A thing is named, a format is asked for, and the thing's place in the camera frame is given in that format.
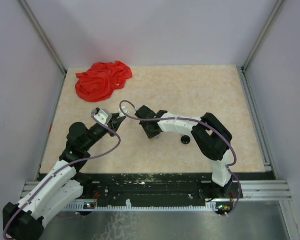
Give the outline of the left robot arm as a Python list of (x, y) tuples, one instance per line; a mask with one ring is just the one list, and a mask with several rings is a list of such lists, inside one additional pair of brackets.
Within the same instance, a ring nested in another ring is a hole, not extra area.
[(9, 202), (3, 208), (5, 240), (40, 239), (48, 224), (68, 204), (93, 195), (92, 180), (80, 171), (93, 159), (89, 154), (91, 147), (106, 135), (118, 136), (126, 114), (123, 110), (110, 113), (96, 108), (91, 117), (96, 122), (91, 128), (82, 122), (70, 126), (65, 150), (44, 179), (18, 203)]

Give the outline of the white earbud case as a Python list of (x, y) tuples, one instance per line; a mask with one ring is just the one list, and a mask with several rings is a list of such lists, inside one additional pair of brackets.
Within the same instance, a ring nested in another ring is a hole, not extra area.
[(124, 117), (126, 115), (129, 115), (129, 109), (126, 106), (123, 106), (119, 110), (119, 116)]

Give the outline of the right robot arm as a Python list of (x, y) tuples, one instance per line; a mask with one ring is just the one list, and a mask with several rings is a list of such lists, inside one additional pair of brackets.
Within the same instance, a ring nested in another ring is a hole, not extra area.
[(228, 129), (212, 113), (203, 117), (185, 117), (166, 110), (152, 111), (148, 106), (139, 108), (135, 116), (139, 119), (149, 139), (161, 133), (178, 133), (194, 139), (202, 154), (211, 160), (213, 192), (225, 198), (231, 192), (232, 175), (227, 170), (230, 163), (230, 143), (233, 139)]

